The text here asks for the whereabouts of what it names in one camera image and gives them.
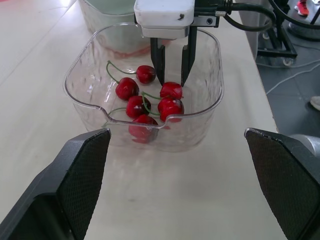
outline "red cherry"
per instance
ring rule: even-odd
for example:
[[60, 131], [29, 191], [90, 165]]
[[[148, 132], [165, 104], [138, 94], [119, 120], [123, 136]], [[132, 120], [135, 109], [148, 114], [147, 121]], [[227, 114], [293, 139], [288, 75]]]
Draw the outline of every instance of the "red cherry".
[[173, 97], [175, 99], [181, 99], [182, 98], [182, 87], [179, 83], [168, 81], [163, 84], [161, 91], [160, 91], [160, 97]]
[[[138, 118], [136, 118], [132, 122], [140, 123], [140, 124], [158, 125], [156, 120], [154, 120], [152, 117], [146, 114], [140, 115]], [[129, 133], [135, 137], [133, 141], [141, 144], [147, 144], [155, 140], [158, 135], [158, 131], [159, 130], [157, 128], [152, 128], [152, 127], [135, 126], [135, 125], [129, 126]]]
[[[151, 109], [151, 103], [148, 99], [144, 98], [145, 105], [148, 109]], [[126, 105], [125, 113], [128, 117], [132, 119], [136, 119], [142, 114], [148, 115], [149, 112], [146, 110], [144, 106], [144, 102], [142, 100], [142, 96], [132, 96], [129, 98], [128, 104]]]
[[[162, 98], [162, 100], [159, 102], [158, 111], [160, 113], [160, 120], [165, 122], [167, 116], [171, 114], [184, 114], [185, 108], [181, 100], [169, 96]], [[180, 118], [173, 118], [170, 120], [170, 122], [173, 123], [180, 121]]]
[[136, 78], [142, 84], [149, 84], [156, 78], [156, 71], [152, 66], [142, 65], [139, 66], [136, 71]]
[[135, 80], [130, 77], [124, 77], [119, 81], [118, 86], [116, 86], [115, 93], [120, 99], [126, 101], [130, 97], [139, 94], [139, 87]]

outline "red shoe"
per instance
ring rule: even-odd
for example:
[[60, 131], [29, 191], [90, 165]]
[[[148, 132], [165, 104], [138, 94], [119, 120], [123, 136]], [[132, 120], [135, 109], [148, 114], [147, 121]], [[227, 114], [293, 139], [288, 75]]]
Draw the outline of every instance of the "red shoe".
[[308, 16], [309, 10], [307, 8], [307, 2], [306, 1], [298, 1], [297, 5], [294, 7], [295, 10], [298, 11], [298, 14], [300, 16]]

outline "black cable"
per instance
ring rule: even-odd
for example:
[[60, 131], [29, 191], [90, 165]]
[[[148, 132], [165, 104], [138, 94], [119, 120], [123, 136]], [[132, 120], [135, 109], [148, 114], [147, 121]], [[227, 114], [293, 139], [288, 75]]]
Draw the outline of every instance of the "black cable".
[[285, 14], [280, 7], [275, 3], [274, 0], [269, 0], [269, 3], [273, 7], [274, 11], [283, 19], [287, 20], [290, 23], [293, 23], [295, 25], [298, 25], [300, 27], [306, 28], [306, 29], [317, 29], [320, 30], [320, 25], [313, 25], [313, 24], [307, 24], [302, 21], [298, 21], [293, 19], [292, 17], [289, 17], [287, 14]]
[[266, 15], [270, 21], [264, 26], [245, 26], [243, 24], [240, 24], [233, 20], [231, 17], [228, 15], [224, 16], [224, 19], [234, 26], [237, 29], [247, 31], [247, 32], [261, 32], [261, 31], [266, 31], [276, 23], [276, 16], [275, 14], [270, 11], [269, 9], [266, 9], [265, 7], [258, 5], [258, 4], [252, 4], [252, 3], [233, 3], [229, 6], [231, 11], [249, 11], [249, 12], [257, 12]]

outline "white table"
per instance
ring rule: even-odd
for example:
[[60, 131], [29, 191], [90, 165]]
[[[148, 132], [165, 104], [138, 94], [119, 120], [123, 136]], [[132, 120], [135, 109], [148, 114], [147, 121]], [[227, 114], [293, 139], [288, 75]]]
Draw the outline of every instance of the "white table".
[[[90, 37], [71, 5], [0, 2], [0, 221], [64, 143], [86, 131], [62, 88]], [[277, 131], [246, 35], [224, 19], [208, 30], [221, 43], [225, 94], [207, 137], [183, 153], [109, 147], [85, 239], [286, 239], [244, 138], [247, 127]]]

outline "transparent container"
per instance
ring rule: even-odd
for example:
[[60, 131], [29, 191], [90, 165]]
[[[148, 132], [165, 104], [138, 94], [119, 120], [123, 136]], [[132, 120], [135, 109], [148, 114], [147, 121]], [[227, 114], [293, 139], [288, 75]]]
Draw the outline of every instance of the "transparent container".
[[[113, 31], [119, 29], [124, 32], [136, 31], [141, 39], [148, 39], [142, 36], [141, 28], [134, 23], [120, 23], [103, 28], [92, 36], [65, 78], [65, 92], [73, 100], [74, 107], [86, 129], [93, 131], [102, 127], [110, 128], [112, 134], [110, 144], [126, 148], [180, 152], [199, 144], [206, 136], [214, 110], [224, 94], [218, 40], [210, 33], [198, 29], [195, 61], [183, 87], [183, 98], [181, 99], [184, 105], [184, 114], [169, 115], [165, 122], [150, 114], [158, 125], [140, 124], [132, 122], [124, 110], [108, 114], [116, 108], [126, 107], [127, 102], [116, 96], [117, 83], [106, 72], [107, 61], [112, 61], [117, 67], [127, 72], [134, 72], [140, 65], [153, 65], [148, 51], [135, 55], [126, 54], [128, 48], [130, 48], [128, 50], [130, 53], [137, 50], [135, 42], [124, 48], [122, 54], [113, 50], [114, 48], [118, 49], [117, 43], [113, 40], [107, 40], [103, 46], [99, 43], [100, 35], [109, 36]], [[187, 37], [165, 42], [166, 82], [180, 84], [182, 48], [187, 42]], [[151, 84], [143, 85], [135, 78], [135, 75], [125, 75], [113, 67], [109, 70], [118, 80], [123, 77], [133, 78], [138, 84], [140, 92], [144, 91], [159, 96], [161, 85], [157, 78]], [[159, 100], [147, 98], [151, 102], [151, 110], [157, 112]], [[157, 135], [154, 140], [148, 143], [139, 143], [129, 133], [129, 126], [148, 128], [155, 131]]]

